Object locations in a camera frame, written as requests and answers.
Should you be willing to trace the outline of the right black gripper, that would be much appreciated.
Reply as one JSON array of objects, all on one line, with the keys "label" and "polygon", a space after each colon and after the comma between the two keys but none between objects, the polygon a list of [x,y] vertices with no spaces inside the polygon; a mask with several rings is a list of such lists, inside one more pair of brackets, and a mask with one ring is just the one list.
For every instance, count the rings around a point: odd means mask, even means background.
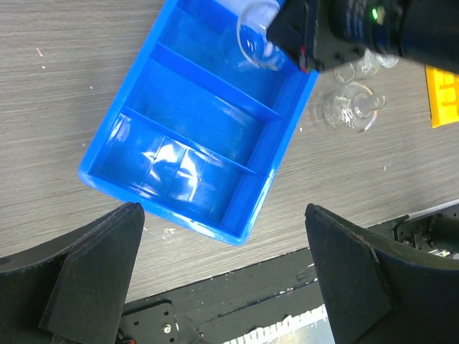
[{"label": "right black gripper", "polygon": [[267,38],[302,72],[319,69],[319,10],[339,41],[458,73],[457,1],[284,1]]}]

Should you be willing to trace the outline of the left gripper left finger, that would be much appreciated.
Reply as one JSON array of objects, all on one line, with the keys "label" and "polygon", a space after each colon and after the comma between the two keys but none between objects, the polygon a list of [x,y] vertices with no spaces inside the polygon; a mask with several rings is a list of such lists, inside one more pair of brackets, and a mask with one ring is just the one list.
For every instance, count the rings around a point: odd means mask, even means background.
[{"label": "left gripper left finger", "polygon": [[114,343],[143,233],[126,203],[1,258],[2,343]]}]

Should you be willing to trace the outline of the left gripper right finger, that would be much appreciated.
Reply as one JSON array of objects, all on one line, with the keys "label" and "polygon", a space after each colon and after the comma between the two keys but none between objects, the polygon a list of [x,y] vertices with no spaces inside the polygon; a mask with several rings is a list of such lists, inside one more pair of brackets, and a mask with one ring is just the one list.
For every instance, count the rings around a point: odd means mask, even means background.
[{"label": "left gripper right finger", "polygon": [[457,343],[458,262],[361,228],[322,206],[306,231],[336,343]]}]

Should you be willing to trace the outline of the tiny glass beaker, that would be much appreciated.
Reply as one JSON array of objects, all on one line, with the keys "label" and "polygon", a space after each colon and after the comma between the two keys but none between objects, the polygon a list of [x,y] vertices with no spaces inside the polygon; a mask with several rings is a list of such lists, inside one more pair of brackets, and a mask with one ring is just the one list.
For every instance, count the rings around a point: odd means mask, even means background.
[{"label": "tiny glass beaker", "polygon": [[245,59],[257,68],[280,70],[286,61],[284,52],[267,36],[268,27],[280,11],[276,1],[253,1],[239,15],[237,43]]}]

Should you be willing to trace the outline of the small glass erlenmeyer flask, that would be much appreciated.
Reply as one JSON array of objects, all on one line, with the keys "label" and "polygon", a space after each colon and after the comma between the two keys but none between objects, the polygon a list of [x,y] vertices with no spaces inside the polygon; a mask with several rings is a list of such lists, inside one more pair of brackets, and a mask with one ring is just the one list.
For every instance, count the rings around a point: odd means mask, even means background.
[{"label": "small glass erlenmeyer flask", "polygon": [[367,49],[361,59],[335,68],[334,76],[338,83],[347,85],[350,82],[369,79],[380,70],[392,69],[398,61],[399,57],[381,55]]}]

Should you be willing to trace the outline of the small glass beaker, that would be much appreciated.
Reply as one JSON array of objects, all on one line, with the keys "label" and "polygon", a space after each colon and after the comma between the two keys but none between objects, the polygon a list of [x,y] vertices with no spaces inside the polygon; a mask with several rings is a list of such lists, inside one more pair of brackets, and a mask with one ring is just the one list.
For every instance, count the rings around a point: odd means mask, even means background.
[{"label": "small glass beaker", "polygon": [[386,105],[386,97],[360,82],[342,85],[325,99],[323,117],[333,128],[348,127],[363,133]]}]

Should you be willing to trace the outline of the blue divided plastic bin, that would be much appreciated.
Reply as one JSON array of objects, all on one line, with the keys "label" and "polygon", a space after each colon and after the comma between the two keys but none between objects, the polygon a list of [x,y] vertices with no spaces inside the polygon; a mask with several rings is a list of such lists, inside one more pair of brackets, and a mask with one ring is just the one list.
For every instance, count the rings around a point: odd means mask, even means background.
[{"label": "blue divided plastic bin", "polygon": [[222,242],[246,242],[318,75],[242,55],[253,1],[167,1],[98,128],[88,186]]}]

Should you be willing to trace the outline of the yellow test tube rack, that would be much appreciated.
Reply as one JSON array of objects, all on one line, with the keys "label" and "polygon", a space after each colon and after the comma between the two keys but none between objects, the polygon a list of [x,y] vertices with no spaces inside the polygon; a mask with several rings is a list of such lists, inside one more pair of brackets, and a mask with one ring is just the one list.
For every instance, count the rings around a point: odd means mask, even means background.
[{"label": "yellow test tube rack", "polygon": [[458,75],[425,67],[431,126],[438,128],[458,122]]}]

